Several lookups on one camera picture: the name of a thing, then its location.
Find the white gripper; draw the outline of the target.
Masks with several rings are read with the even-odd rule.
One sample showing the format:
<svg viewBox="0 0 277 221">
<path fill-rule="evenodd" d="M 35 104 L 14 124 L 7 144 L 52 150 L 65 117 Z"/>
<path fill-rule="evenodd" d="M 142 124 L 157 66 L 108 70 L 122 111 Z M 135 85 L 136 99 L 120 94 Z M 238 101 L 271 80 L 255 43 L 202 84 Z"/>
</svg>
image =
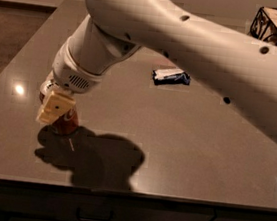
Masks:
<svg viewBox="0 0 277 221">
<path fill-rule="evenodd" d="M 70 41 L 69 38 L 65 41 L 54 58 L 53 77 L 60 87 L 84 94 L 100 83 L 102 76 L 86 72 L 75 63 L 70 53 Z M 54 80 L 45 80 L 41 84 L 40 97 L 45 98 L 37 113 L 37 121 L 40 123 L 50 125 L 76 105 L 72 96 L 54 91 L 53 88 Z"/>
</svg>

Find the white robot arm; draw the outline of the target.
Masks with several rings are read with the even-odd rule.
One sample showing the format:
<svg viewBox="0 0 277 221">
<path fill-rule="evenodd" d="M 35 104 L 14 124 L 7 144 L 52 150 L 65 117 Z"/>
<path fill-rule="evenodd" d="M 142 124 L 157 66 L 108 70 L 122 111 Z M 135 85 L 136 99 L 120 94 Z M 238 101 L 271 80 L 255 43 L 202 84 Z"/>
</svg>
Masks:
<svg viewBox="0 0 277 221">
<path fill-rule="evenodd" d="M 170 0 L 85 0 L 88 14 L 60 48 L 48 75 L 58 102 L 39 120 L 54 123 L 140 47 L 154 50 L 223 97 L 277 143 L 277 47 L 194 16 Z"/>
</svg>

